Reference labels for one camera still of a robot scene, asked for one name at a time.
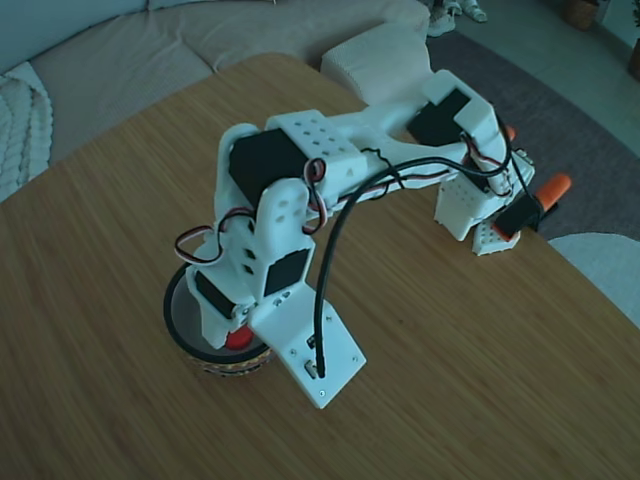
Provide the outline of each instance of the plastic part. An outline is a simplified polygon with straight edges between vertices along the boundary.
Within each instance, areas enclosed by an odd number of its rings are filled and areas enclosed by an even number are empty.
[[[327,375],[314,378],[315,348],[308,343],[313,335],[314,299],[315,291],[307,284],[300,285],[268,313],[254,310],[249,327],[276,352],[313,404],[324,408],[367,360],[334,308],[325,302]]]
[[[511,240],[504,240],[493,229],[493,217],[483,220],[476,227],[473,236],[473,253],[476,255],[488,255],[490,253],[502,252],[510,250],[516,246],[520,240],[520,232],[517,232]]]

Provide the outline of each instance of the beige sofa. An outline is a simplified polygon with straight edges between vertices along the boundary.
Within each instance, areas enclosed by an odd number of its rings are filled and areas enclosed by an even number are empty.
[[[31,59],[53,102],[53,163],[252,55],[282,52],[318,65],[324,52],[380,23],[426,36],[428,21],[417,0],[219,0],[157,10],[146,0],[4,0],[0,72]]]

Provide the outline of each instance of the white cushion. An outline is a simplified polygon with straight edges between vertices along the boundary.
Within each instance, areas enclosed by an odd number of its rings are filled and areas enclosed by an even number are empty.
[[[321,72],[369,105],[392,100],[432,74],[425,38],[385,23],[322,56]]]

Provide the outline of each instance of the table surface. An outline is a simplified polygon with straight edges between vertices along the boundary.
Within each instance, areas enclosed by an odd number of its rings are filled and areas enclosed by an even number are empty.
[[[475,257],[435,188],[350,218],[328,298],[368,364],[324,411],[277,361],[223,379],[173,343],[172,242],[212,220],[222,133],[361,107],[255,57],[0,205],[2,478],[640,478],[640,332],[535,233]]]

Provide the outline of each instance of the black cable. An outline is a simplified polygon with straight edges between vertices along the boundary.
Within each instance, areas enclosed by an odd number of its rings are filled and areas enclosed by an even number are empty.
[[[384,163],[387,164],[387,166],[393,170],[393,178],[396,179],[396,182],[398,182],[398,185],[400,185],[400,188],[402,190],[404,190],[404,183],[402,183],[402,177],[400,176],[400,172],[398,172],[398,170],[396,169],[396,167],[393,166],[393,164],[391,163],[391,160],[389,160],[387,157],[382,155],[382,151],[379,148],[363,148],[362,150],[360,150],[361,152],[371,152],[371,153],[375,153],[376,156],[382,160]],[[381,199],[382,197],[384,197],[387,192],[389,191],[389,188],[387,187],[384,191],[384,193],[382,195],[380,195],[377,200]]]
[[[394,175],[394,173],[400,173],[403,170],[408,170],[410,168],[420,167],[424,165],[433,165],[439,164],[444,165],[446,167],[452,168],[459,172],[465,173],[467,175],[489,178],[494,177],[496,175],[500,175],[504,172],[509,163],[512,161],[512,147],[511,141],[509,140],[509,135],[506,130],[506,126],[502,123],[500,119],[498,119],[498,125],[500,127],[500,131],[502,136],[504,137],[506,152],[505,158],[502,161],[502,164],[490,171],[482,171],[482,170],[474,170],[469,167],[465,167],[459,163],[453,162],[448,158],[443,157],[425,157],[425,158],[417,158],[415,160],[409,160],[407,162],[402,162],[395,167],[386,168],[376,174],[371,175],[365,181],[363,181],[360,186],[349,196],[349,199],[344,204],[344,207],[340,211],[336,222],[331,229],[331,233],[329,234],[329,240],[327,241],[327,246],[324,251],[324,256],[322,258],[322,264],[320,266],[320,272],[318,273],[318,281],[316,284],[316,297],[314,302],[314,310],[313,310],[313,330],[314,330],[314,340],[316,347],[316,369],[318,372],[318,376],[320,378],[324,378],[325,376],[325,360],[324,360],[324,345],[322,338],[322,321],[324,319],[323,315],[323,306],[324,306],[324,297],[327,291],[327,283],[329,280],[329,272],[331,270],[331,262],[333,260],[333,255],[335,254],[336,246],[338,243],[338,238],[340,237],[340,233],[342,233],[342,229],[347,221],[347,218],[353,207],[358,202],[358,199],[366,193],[366,191],[375,186],[378,182],[383,180],[385,177]]]

